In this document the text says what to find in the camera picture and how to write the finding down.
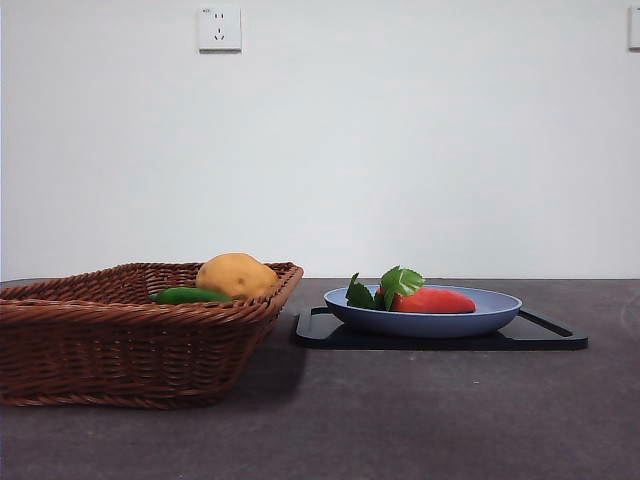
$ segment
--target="wall outlet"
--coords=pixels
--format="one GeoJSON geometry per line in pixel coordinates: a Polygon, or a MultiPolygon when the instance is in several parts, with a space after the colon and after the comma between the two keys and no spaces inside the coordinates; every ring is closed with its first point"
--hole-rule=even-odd
{"type": "Polygon", "coordinates": [[[200,53],[242,50],[239,5],[205,5],[198,10],[198,49],[200,53]]]}

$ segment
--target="cucumber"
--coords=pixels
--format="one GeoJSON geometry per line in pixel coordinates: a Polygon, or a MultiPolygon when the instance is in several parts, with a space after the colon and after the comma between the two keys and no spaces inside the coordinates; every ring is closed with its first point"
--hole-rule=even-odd
{"type": "Polygon", "coordinates": [[[149,298],[156,303],[169,303],[171,305],[196,302],[229,302],[231,300],[231,297],[223,293],[196,287],[169,287],[150,295],[149,298]]]}

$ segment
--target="yellow potato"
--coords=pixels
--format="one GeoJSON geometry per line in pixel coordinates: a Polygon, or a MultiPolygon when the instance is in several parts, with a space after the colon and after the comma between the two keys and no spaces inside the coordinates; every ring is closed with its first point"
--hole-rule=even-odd
{"type": "Polygon", "coordinates": [[[246,253],[223,253],[204,263],[196,287],[247,299],[264,295],[278,279],[276,272],[246,253]]]}

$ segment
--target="plate rim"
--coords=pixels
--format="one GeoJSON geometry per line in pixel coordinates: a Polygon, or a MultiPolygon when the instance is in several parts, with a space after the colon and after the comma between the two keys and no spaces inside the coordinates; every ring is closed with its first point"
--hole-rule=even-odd
{"type": "MultiPolygon", "coordinates": [[[[371,290],[371,288],[377,289],[380,286],[380,284],[366,284],[365,287],[367,287],[367,289],[371,290]]],[[[394,312],[394,311],[387,311],[387,310],[372,310],[370,308],[361,308],[361,307],[352,307],[350,305],[340,305],[338,303],[332,302],[331,300],[329,300],[327,297],[329,296],[329,294],[340,291],[340,290],[344,290],[345,293],[347,292],[347,289],[349,287],[340,287],[340,288],[334,288],[332,290],[329,290],[328,292],[325,292],[325,294],[323,295],[324,301],[327,303],[331,303],[333,305],[336,305],[337,307],[340,308],[349,308],[349,309],[353,309],[353,310],[359,310],[361,312],[369,312],[372,314],[382,314],[382,315],[399,315],[399,316],[411,316],[411,315],[423,315],[425,317],[461,317],[461,316],[482,316],[482,315],[496,315],[496,314],[500,314],[500,313],[507,313],[507,312],[512,312],[513,310],[516,309],[520,309],[522,308],[522,300],[518,297],[514,297],[513,295],[509,295],[508,293],[503,293],[503,292],[496,292],[495,290],[487,290],[487,289],[483,289],[483,288],[474,288],[474,287],[459,287],[457,285],[440,285],[440,284],[424,284],[424,287],[439,287],[439,288],[456,288],[456,289],[463,289],[463,290],[475,290],[475,291],[479,291],[479,292],[485,292],[485,293],[491,293],[491,294],[495,294],[495,295],[501,295],[501,296],[505,296],[505,297],[509,297],[513,300],[516,301],[516,306],[511,307],[511,308],[505,308],[502,310],[492,310],[490,312],[465,312],[465,313],[421,313],[421,312],[394,312]]]]}

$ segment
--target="black tray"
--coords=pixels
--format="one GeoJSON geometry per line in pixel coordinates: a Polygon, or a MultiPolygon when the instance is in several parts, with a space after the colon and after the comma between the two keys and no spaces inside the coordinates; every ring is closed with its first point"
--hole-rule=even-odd
{"type": "Polygon", "coordinates": [[[304,310],[296,342],[309,348],[334,350],[580,350],[588,338],[569,325],[520,310],[508,325],[489,335],[464,338],[409,338],[354,330],[327,307],[304,310]]]}

